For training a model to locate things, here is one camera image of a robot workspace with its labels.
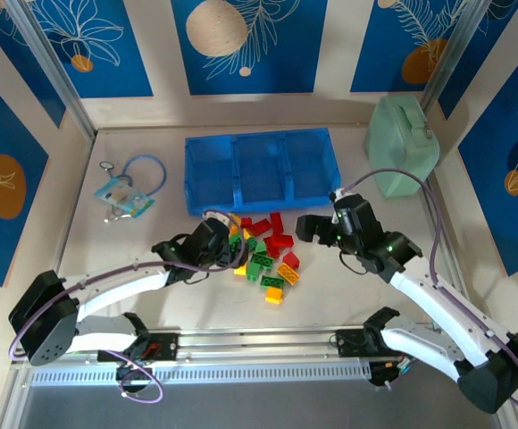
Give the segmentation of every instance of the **white table surface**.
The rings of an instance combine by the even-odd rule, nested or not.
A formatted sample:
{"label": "white table surface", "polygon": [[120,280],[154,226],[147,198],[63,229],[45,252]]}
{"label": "white table surface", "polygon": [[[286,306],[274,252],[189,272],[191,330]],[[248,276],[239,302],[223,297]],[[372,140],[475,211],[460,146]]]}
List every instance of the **white table surface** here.
{"label": "white table surface", "polygon": [[[305,127],[245,127],[153,130],[106,130],[96,139],[79,203],[69,232],[60,275],[86,273],[131,261],[151,246],[181,232],[191,233],[199,218],[190,217],[183,193],[184,140],[186,137]],[[371,170],[363,149],[365,128],[330,126],[343,184]],[[98,163],[109,160],[119,173],[132,156],[151,154],[165,163],[168,180],[154,195],[155,203],[137,219],[104,223],[108,205],[94,197],[108,176]],[[149,160],[129,169],[134,186],[149,190],[161,179],[159,167]],[[430,219],[421,196],[385,200],[373,179],[357,189],[372,203],[377,219],[389,231],[401,231],[429,254]],[[295,220],[304,214],[331,215],[330,206],[284,211],[285,232],[293,233]],[[251,214],[254,221],[268,214]],[[338,261],[338,250],[295,240],[293,251],[301,260],[301,280],[286,288],[280,306],[266,303],[259,282],[236,277],[232,270],[212,274],[196,285],[177,283],[146,292],[108,307],[99,315],[134,311],[148,328],[261,328],[360,324],[376,310],[393,307],[416,321],[428,320],[406,296],[378,276],[350,273]],[[356,268],[358,263],[347,257]],[[447,269],[440,257],[439,271]]]}

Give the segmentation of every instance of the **blue bin compartment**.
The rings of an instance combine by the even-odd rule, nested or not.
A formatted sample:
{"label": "blue bin compartment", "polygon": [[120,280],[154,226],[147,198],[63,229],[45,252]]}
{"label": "blue bin compartment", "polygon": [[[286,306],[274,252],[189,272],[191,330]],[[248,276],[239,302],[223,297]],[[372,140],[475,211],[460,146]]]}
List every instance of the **blue bin compartment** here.
{"label": "blue bin compartment", "polygon": [[186,139],[185,168],[191,215],[325,206],[340,185],[327,129]]}

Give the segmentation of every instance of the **stethoscope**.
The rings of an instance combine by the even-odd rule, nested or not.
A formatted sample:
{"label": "stethoscope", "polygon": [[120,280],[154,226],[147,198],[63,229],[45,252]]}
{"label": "stethoscope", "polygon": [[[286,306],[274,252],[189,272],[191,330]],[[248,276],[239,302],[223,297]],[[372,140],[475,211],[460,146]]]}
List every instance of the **stethoscope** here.
{"label": "stethoscope", "polygon": [[[160,190],[163,187],[163,185],[166,182],[166,179],[168,178],[168,173],[166,172],[166,167],[165,167],[165,165],[163,164],[163,162],[159,158],[156,158],[153,155],[133,156],[124,165],[124,168],[122,168],[122,172],[120,174],[118,174],[117,176],[115,176],[114,173],[113,173],[114,164],[111,163],[110,161],[102,161],[99,164],[99,166],[105,172],[108,173],[108,175],[110,176],[111,179],[117,178],[117,179],[120,179],[121,181],[126,181],[128,186],[132,187],[132,184],[134,183],[134,181],[132,180],[132,176],[127,174],[126,171],[128,171],[128,169],[130,168],[130,166],[132,164],[134,164],[136,161],[138,161],[140,159],[151,159],[152,161],[155,161],[158,165],[160,165],[160,168],[162,168],[163,176],[162,176],[162,181],[160,182],[160,184],[158,186],[156,186],[154,189],[152,189],[150,192],[145,192],[145,195],[147,197],[150,197],[150,196],[154,195],[158,190]],[[112,206],[112,208],[106,212],[106,217],[104,218],[104,222],[105,223],[109,223],[109,222],[112,222],[112,221],[118,221],[119,219],[124,219],[124,218],[128,218],[128,217],[132,217],[130,215],[130,213],[126,213],[123,209],[121,209],[121,208],[119,208],[117,206]]]}

